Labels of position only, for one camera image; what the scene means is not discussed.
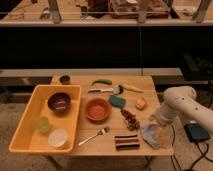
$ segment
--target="green sponge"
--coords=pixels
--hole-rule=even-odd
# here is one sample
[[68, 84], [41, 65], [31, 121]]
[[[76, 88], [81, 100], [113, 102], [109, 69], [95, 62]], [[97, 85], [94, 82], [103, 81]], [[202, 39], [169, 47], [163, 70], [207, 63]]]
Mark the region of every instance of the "green sponge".
[[123, 108], [125, 103], [126, 103], [126, 100], [121, 98], [121, 97], [117, 97], [117, 96], [114, 96], [114, 95], [111, 95], [109, 97], [109, 100], [110, 104], [112, 106], [115, 106], [115, 107], [119, 107], [119, 108]]

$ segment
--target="orange tray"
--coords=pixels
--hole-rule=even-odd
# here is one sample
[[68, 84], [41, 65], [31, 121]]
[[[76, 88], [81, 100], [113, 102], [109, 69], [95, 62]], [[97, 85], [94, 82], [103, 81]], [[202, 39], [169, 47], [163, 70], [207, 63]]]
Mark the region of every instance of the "orange tray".
[[[71, 108], [62, 116], [57, 116], [47, 106], [50, 96], [64, 92], [71, 97]], [[74, 146], [77, 120], [80, 107], [81, 87], [79, 85], [38, 85], [25, 108], [15, 134], [9, 146], [11, 152], [38, 154], [70, 153]], [[68, 142], [65, 148], [55, 149], [48, 144], [48, 134], [41, 134], [34, 128], [35, 121], [40, 116], [46, 116], [51, 124], [51, 131], [57, 128], [65, 129]]]

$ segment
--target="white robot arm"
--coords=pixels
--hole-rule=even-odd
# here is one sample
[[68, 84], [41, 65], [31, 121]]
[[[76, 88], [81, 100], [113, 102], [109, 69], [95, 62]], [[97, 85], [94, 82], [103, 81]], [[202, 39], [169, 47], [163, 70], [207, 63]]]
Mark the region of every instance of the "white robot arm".
[[190, 86], [172, 87], [164, 91], [164, 102], [153, 114], [161, 126], [171, 124], [182, 113], [213, 133], [213, 111], [195, 101], [196, 91]]

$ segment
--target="orange bowl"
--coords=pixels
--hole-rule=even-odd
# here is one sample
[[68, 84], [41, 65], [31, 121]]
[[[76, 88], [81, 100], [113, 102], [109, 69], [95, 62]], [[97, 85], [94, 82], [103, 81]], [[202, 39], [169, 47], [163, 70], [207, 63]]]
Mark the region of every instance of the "orange bowl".
[[86, 105], [86, 116], [92, 121], [103, 121], [108, 118], [111, 105], [104, 99], [95, 98]]

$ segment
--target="brush handle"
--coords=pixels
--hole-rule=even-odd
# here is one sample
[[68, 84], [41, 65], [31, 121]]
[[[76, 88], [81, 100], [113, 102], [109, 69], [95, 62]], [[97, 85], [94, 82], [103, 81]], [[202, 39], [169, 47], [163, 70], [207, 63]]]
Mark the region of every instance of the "brush handle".
[[104, 92], [113, 92], [114, 89], [113, 88], [97, 88], [97, 89], [89, 89], [88, 90], [88, 93], [96, 93], [96, 92], [101, 92], [101, 93], [104, 93]]

